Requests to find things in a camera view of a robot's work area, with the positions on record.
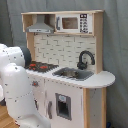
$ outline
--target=microwave window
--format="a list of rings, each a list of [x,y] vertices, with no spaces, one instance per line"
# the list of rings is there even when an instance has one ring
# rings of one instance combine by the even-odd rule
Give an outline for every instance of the microwave window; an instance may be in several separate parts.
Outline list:
[[[63,29],[78,29],[78,19],[72,18],[62,18]]]

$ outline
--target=faucet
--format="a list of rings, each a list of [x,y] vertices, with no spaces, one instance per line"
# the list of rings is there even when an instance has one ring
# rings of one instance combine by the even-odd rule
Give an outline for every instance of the faucet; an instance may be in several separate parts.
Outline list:
[[[92,64],[92,65],[95,65],[95,59],[94,59],[94,56],[92,55],[92,53],[89,52],[89,51],[86,51],[86,50],[85,50],[85,51],[82,51],[82,52],[80,53],[79,62],[78,62],[78,64],[77,64],[78,69],[81,69],[81,70],[87,68],[87,62],[86,62],[86,63],[83,63],[83,62],[82,62],[82,56],[83,56],[84,54],[88,54],[88,55],[91,57],[91,60],[92,60],[91,64]]]

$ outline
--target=white tile backsplash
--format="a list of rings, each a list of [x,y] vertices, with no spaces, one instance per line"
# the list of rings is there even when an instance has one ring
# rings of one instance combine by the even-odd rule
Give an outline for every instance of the white tile backsplash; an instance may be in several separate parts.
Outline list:
[[[34,36],[34,41],[35,60],[38,62],[77,68],[82,51],[88,50],[95,57],[95,37],[40,34]],[[83,62],[88,63],[88,70],[95,71],[88,55],[83,56]]]

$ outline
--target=sink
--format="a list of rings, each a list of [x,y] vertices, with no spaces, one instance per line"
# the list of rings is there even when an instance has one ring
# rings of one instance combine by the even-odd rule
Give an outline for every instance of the sink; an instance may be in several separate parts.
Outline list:
[[[80,69],[74,69],[74,68],[62,68],[56,72],[53,73],[54,76],[62,77],[62,78],[67,78],[67,79],[73,79],[73,80],[79,80],[83,81],[92,76],[94,73],[91,71],[85,71],[85,70],[80,70]]]

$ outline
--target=white robot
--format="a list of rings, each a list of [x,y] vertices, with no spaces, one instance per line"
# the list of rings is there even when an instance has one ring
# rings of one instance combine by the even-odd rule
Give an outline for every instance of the white robot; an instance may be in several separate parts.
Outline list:
[[[30,62],[31,54],[27,48],[8,48],[0,44],[0,101],[5,98],[9,115],[20,128],[51,128],[50,121],[36,109],[24,69]]]

